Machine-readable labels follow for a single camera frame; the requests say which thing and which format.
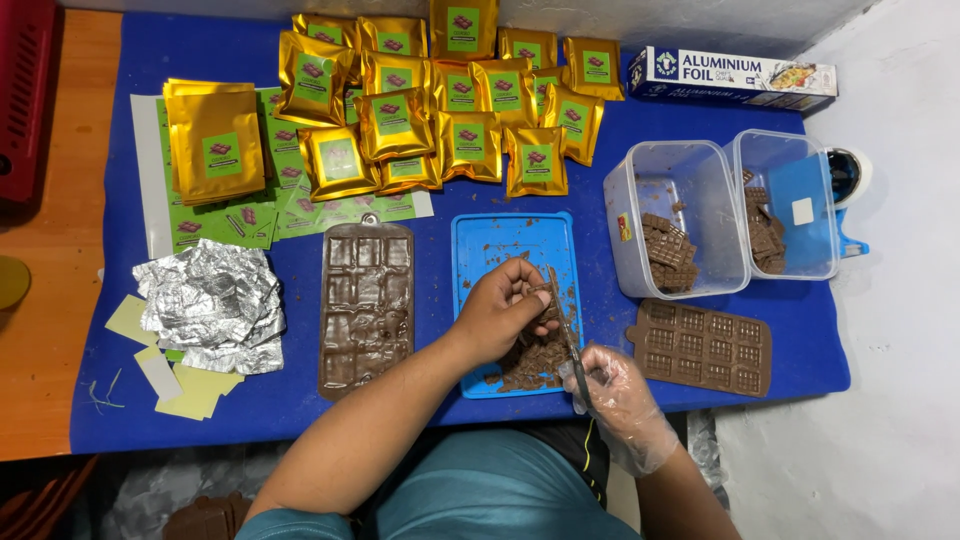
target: gloved hand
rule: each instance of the gloved hand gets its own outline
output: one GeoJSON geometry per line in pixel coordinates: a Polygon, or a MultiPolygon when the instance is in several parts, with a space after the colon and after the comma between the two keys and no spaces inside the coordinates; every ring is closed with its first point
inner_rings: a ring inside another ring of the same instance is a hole
{"type": "MultiPolygon", "coordinates": [[[[632,358],[606,347],[590,344],[580,353],[594,409],[589,411],[600,428],[600,437],[610,448],[614,463],[636,478],[656,471],[680,444],[650,394],[647,381],[632,358]]],[[[587,412],[573,364],[559,368],[564,390],[573,394],[573,408],[587,412]]]]}
{"type": "Polygon", "coordinates": [[[543,276],[525,258],[508,258],[473,284],[460,315],[447,331],[461,348],[473,369],[499,360],[510,351],[523,329],[547,335],[560,327],[557,321],[536,323],[547,306],[550,293],[527,288],[543,284],[543,276]]]}

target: sealed chocolate packet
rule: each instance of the sealed chocolate packet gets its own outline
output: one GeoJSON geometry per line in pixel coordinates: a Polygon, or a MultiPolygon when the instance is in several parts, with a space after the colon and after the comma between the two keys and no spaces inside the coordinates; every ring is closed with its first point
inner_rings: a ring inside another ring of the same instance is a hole
{"type": "Polygon", "coordinates": [[[430,56],[492,59],[499,13],[500,0],[430,0],[430,56]]]}
{"type": "Polygon", "coordinates": [[[360,50],[410,57],[426,55],[426,24],[404,17],[358,17],[360,50]]]}
{"type": "Polygon", "coordinates": [[[406,88],[421,87],[430,94],[430,60],[364,51],[363,89],[365,94],[382,94],[406,88]]]}
{"type": "Polygon", "coordinates": [[[503,177],[499,112],[437,112],[437,161],[440,179],[458,174],[499,184],[503,177]]]}
{"type": "Polygon", "coordinates": [[[543,102],[546,101],[547,85],[564,86],[564,73],[567,66],[547,67],[534,70],[534,95],[537,97],[537,118],[543,124],[543,102]]]}
{"type": "Polygon", "coordinates": [[[325,15],[298,13],[293,17],[294,31],[320,41],[346,45],[355,53],[347,82],[360,84],[360,30],[356,19],[343,19],[325,15]]]}
{"type": "Polygon", "coordinates": [[[382,187],[376,192],[377,195],[388,195],[418,186],[427,189],[440,189],[444,186],[440,181],[435,153],[390,158],[381,161],[379,165],[382,187]]]}
{"type": "Polygon", "coordinates": [[[430,84],[430,114],[435,110],[475,110],[476,88],[465,63],[455,61],[431,62],[433,74],[430,84]]]}
{"type": "Polygon", "coordinates": [[[355,51],[292,30],[280,32],[280,98],[274,117],[318,127],[344,126],[344,85],[355,51]]]}
{"type": "Polygon", "coordinates": [[[537,127],[530,59],[472,61],[468,70],[476,86],[479,110],[499,112],[504,129],[537,127]]]}
{"type": "Polygon", "coordinates": [[[564,128],[503,130],[510,154],[507,196],[566,195],[564,128]]]}
{"type": "Polygon", "coordinates": [[[362,86],[344,86],[344,118],[348,126],[360,121],[357,118],[357,109],[353,106],[353,98],[362,95],[362,86]]]}
{"type": "Polygon", "coordinates": [[[370,193],[380,188],[375,166],[360,157],[357,126],[297,130],[310,202],[370,193]]]}
{"type": "Polygon", "coordinates": [[[176,126],[171,153],[179,164],[185,206],[264,188],[255,92],[172,95],[165,103],[169,123],[176,126]]]}
{"type": "MultiPolygon", "coordinates": [[[[190,81],[186,79],[167,79],[163,84],[164,103],[169,96],[194,94],[212,94],[220,92],[253,91],[253,83],[212,83],[210,81],[190,81]]],[[[176,141],[177,126],[167,122],[170,131],[170,171],[173,190],[180,193],[180,172],[177,164],[176,141]]]]}
{"type": "Polygon", "coordinates": [[[564,79],[566,87],[581,94],[623,101],[619,41],[564,37],[564,56],[570,67],[564,79]]]}
{"type": "Polygon", "coordinates": [[[574,161],[590,167],[600,133],[600,120],[603,119],[603,106],[602,98],[549,84],[546,86],[540,126],[566,128],[566,154],[574,161]]]}
{"type": "Polygon", "coordinates": [[[407,88],[353,98],[367,163],[433,152],[423,97],[421,88],[407,88]]]}
{"type": "Polygon", "coordinates": [[[501,59],[526,58],[534,69],[557,65],[557,35],[553,32],[503,28],[497,30],[501,59]]]}

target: white wall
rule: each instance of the white wall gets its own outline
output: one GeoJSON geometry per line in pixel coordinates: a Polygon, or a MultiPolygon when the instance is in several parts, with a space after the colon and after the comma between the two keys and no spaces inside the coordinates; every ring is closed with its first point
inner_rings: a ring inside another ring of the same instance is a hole
{"type": "MultiPolygon", "coordinates": [[[[60,0],[68,7],[274,19],[293,12],[427,17],[427,0],[60,0]]],[[[875,0],[501,0],[500,24],[790,58],[875,0]]]]}
{"type": "Polygon", "coordinates": [[[883,0],[801,56],[839,66],[807,131],[876,166],[844,228],[873,251],[831,283],[852,389],[717,421],[744,538],[960,538],[958,22],[883,0]]]}

